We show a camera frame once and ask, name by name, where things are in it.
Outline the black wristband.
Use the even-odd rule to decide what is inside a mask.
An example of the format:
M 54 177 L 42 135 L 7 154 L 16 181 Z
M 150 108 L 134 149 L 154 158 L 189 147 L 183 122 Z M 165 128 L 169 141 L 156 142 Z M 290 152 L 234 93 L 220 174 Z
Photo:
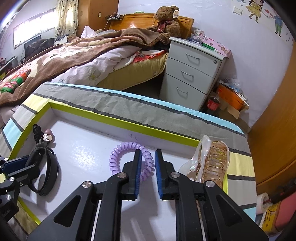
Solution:
M 40 196 L 48 195 L 57 180 L 58 161 L 55 153 L 50 147 L 36 147 L 32 150 L 25 164 L 25 167 L 35 165 L 38 168 L 44 155 L 46 156 L 46 175 L 43 186 L 40 189 L 36 189 L 32 181 L 28 184 L 29 188 Z

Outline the large rose gold hair claw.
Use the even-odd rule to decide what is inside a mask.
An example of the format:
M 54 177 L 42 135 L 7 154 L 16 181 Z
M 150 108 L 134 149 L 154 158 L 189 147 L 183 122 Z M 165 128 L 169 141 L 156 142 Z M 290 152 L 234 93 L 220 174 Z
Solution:
M 182 165 L 178 172 L 195 182 L 213 181 L 227 193 L 229 163 L 229 147 L 222 141 L 211 140 L 207 135 L 204 135 L 197 145 L 193 157 Z

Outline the lime green tray box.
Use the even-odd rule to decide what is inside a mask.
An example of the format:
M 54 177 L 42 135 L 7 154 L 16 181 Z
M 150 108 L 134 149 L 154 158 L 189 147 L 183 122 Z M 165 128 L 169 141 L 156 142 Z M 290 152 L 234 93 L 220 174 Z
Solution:
M 59 164 L 56 184 L 47 196 L 40 197 L 28 187 L 21 189 L 22 210 L 35 225 L 39 225 L 82 182 L 107 180 L 111 176 L 110 153 L 122 142 L 141 143 L 151 153 L 161 149 L 164 159 L 175 169 L 191 159 L 198 144 L 195 140 L 146 126 L 46 102 L 32 111 L 20 108 L 4 128 L 6 143 L 10 145 L 9 158 L 28 155 L 34 149 L 33 124 L 53 132 L 51 148 Z M 155 175 L 140 185 L 136 201 L 124 201 L 122 207 L 122 240 L 176 239 L 175 204 L 160 200 Z

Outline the red green pillow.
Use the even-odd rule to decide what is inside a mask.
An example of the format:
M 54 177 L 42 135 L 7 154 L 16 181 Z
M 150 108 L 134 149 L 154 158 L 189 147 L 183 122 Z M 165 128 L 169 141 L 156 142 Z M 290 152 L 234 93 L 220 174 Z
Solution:
M 31 69 L 17 71 L 10 79 L 1 84 L 1 93 L 13 94 L 15 89 L 25 82 L 31 71 Z

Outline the white paper roll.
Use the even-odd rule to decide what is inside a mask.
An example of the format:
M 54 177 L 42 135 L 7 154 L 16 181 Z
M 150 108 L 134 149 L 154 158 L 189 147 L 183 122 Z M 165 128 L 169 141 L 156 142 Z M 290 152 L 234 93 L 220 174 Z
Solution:
M 263 214 L 269 207 L 269 195 L 264 192 L 256 197 L 256 215 Z

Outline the brown fleece blanket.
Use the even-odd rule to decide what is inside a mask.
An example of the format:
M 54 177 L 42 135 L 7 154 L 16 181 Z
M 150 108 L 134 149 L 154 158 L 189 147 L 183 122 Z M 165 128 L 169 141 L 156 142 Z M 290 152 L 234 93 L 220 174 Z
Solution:
M 89 63 L 107 51 L 125 45 L 144 49 L 152 47 L 158 42 L 159 33 L 141 28 L 129 28 L 91 38 L 79 38 L 72 35 L 68 40 L 68 43 L 48 48 L 8 72 L 1 83 L 8 82 L 14 74 L 21 70 L 31 70 L 24 83 L 13 93 L 1 94 L 1 107 L 21 104 L 41 84 L 72 67 Z

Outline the orange storage box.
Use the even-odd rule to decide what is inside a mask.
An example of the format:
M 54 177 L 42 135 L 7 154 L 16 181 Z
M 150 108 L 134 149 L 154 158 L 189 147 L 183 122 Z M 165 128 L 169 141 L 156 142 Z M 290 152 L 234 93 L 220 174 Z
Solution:
M 236 119 L 239 119 L 242 112 L 249 109 L 249 104 L 244 96 L 222 82 L 219 82 L 216 94 L 220 102 L 219 108 L 227 111 Z

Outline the wooden closet door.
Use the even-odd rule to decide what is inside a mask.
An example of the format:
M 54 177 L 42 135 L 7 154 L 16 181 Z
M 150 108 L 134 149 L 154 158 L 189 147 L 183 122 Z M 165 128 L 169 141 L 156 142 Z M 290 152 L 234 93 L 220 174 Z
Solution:
M 269 106 L 248 134 L 256 190 L 270 196 L 295 178 L 295 51 Z

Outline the white bedside drawer cabinet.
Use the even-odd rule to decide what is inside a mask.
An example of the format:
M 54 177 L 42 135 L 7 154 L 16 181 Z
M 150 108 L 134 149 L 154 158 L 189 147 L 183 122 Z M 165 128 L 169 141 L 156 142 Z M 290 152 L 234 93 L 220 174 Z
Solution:
M 170 49 L 159 97 L 200 110 L 216 83 L 227 57 L 182 38 L 170 38 Z

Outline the black chair by window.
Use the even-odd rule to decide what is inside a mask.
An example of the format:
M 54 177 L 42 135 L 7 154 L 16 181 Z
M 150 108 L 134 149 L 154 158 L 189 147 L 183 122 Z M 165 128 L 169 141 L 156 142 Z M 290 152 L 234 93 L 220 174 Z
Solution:
M 42 39 L 37 36 L 24 44 L 25 56 L 21 59 L 21 63 L 28 61 L 30 58 L 39 54 L 40 52 L 52 47 L 54 45 L 54 38 Z

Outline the pink floral box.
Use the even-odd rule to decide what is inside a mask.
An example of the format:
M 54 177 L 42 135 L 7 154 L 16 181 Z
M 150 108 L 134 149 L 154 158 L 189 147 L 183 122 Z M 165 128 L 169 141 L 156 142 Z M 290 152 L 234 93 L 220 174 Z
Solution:
M 222 54 L 225 57 L 230 57 L 232 55 L 232 52 L 230 49 L 225 47 L 223 44 L 221 44 L 218 41 L 215 41 L 209 37 L 205 37 L 203 44 L 206 44 L 207 46 L 210 46 L 211 48 L 214 48 L 214 50 L 220 54 Z

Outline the brown teddy bear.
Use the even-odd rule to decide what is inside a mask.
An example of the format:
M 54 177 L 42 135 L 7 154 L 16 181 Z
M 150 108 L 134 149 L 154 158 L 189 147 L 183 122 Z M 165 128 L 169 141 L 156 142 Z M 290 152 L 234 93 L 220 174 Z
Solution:
M 167 45 L 170 38 L 181 36 L 180 24 L 177 22 L 180 9 L 177 6 L 162 6 L 154 14 L 157 25 L 148 27 L 148 30 L 159 33 L 159 41 Z

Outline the wooden headboard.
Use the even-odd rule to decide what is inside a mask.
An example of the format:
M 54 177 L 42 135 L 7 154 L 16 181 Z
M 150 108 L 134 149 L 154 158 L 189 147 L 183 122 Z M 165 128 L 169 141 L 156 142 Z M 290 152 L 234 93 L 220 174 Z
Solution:
M 187 39 L 191 36 L 194 19 L 179 16 L 177 22 L 180 25 L 181 38 Z M 152 25 L 157 25 L 154 14 L 126 14 L 119 20 L 109 21 L 109 30 L 119 31 L 127 28 L 146 29 Z

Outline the dotted window curtain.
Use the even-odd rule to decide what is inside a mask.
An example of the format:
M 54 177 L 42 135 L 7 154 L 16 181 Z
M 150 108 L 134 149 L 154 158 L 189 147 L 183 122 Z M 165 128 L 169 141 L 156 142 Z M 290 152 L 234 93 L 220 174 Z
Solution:
M 60 40 L 66 35 L 76 35 L 78 28 L 79 0 L 59 0 L 56 5 L 57 25 L 54 40 Z

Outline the tall wooden wardrobe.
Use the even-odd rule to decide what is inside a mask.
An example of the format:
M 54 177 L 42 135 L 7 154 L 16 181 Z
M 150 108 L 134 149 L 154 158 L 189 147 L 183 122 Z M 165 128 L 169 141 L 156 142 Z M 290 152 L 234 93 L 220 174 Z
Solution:
M 117 12 L 118 4 L 119 0 L 79 0 L 77 36 L 81 36 L 85 26 L 93 30 L 105 28 L 106 18 Z

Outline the cartoon wall sticker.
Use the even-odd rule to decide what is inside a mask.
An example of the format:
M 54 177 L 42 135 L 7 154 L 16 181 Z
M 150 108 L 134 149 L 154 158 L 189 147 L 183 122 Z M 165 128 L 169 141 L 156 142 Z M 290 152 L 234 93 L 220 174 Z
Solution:
M 267 3 L 267 1 L 231 1 L 231 8 L 234 14 L 247 16 L 258 24 L 275 33 L 287 45 L 293 46 L 293 36 L 288 30 L 278 13 Z

